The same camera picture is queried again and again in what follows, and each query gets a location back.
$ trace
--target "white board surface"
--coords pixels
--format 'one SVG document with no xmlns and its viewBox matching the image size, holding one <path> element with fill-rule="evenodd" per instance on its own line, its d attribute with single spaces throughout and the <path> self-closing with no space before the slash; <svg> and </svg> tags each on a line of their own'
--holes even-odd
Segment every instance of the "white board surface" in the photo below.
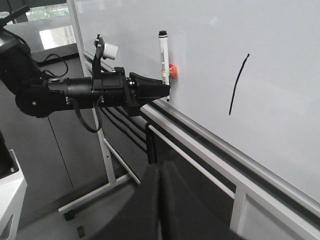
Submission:
<svg viewBox="0 0 320 240">
<path fill-rule="evenodd" d="M 168 104 L 320 203 L 320 1 L 76 0 L 84 49 L 161 79 L 158 32 L 179 67 Z M 241 65 L 231 115 L 229 106 Z"/>
</svg>

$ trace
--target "white metal leg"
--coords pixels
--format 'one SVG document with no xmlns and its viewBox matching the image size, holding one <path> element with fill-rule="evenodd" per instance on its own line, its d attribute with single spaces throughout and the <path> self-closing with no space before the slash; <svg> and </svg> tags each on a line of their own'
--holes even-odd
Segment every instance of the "white metal leg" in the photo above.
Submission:
<svg viewBox="0 0 320 240">
<path fill-rule="evenodd" d="M 106 184 L 102 187 L 99 187 L 98 189 L 89 192 L 88 194 L 78 198 L 77 200 L 74 200 L 70 203 L 68 203 L 67 205 L 64 205 L 62 207 L 60 207 L 58 209 L 60 214 L 65 214 L 71 210 L 74 209 L 78 209 L 81 206 L 87 204 L 88 202 L 92 201 L 93 199 L 96 199 L 97 197 L 109 192 L 110 190 L 112 190 L 114 187 L 119 186 L 123 183 L 125 183 L 126 181 L 128 181 L 129 179 L 131 179 L 131 176 L 129 174 L 123 175 L 119 178 L 117 178 L 116 182 L 114 184 Z"/>
</svg>

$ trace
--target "black chair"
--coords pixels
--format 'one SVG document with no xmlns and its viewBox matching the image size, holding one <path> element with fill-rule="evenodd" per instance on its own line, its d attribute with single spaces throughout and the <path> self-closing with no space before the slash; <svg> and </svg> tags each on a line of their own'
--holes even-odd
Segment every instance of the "black chair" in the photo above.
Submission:
<svg viewBox="0 0 320 240">
<path fill-rule="evenodd" d="M 175 164 L 149 165 L 119 214 L 91 240 L 242 240 L 189 189 Z"/>
</svg>

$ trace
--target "whiteboard marker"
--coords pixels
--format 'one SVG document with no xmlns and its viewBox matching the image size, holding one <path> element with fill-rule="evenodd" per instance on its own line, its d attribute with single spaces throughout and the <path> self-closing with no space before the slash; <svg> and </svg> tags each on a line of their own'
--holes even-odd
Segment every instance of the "whiteboard marker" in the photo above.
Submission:
<svg viewBox="0 0 320 240">
<path fill-rule="evenodd" d="M 160 44 L 160 56 L 161 56 L 161 71 L 162 71 L 162 83 L 170 85 L 169 75 L 169 48 L 168 48 L 168 34 L 167 31 L 159 32 L 159 44 Z M 167 102 L 170 100 L 170 95 L 166 97 Z"/>
</svg>

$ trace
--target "robotic arm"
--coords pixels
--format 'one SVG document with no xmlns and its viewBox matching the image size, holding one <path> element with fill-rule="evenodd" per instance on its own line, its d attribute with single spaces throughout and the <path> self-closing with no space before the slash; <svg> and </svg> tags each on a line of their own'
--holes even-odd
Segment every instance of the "robotic arm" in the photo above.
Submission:
<svg viewBox="0 0 320 240">
<path fill-rule="evenodd" d="M 99 35 L 94 42 L 92 77 L 52 78 L 40 71 L 28 44 L 4 28 L 28 10 L 25 6 L 0 19 L 0 79 L 15 94 L 16 105 L 23 113 L 44 118 L 55 111 L 75 109 L 81 120 L 80 109 L 121 106 L 132 117 L 140 115 L 143 105 L 169 95 L 170 86 L 161 80 L 133 72 L 126 77 L 122 67 L 102 72 L 105 43 Z"/>
</svg>

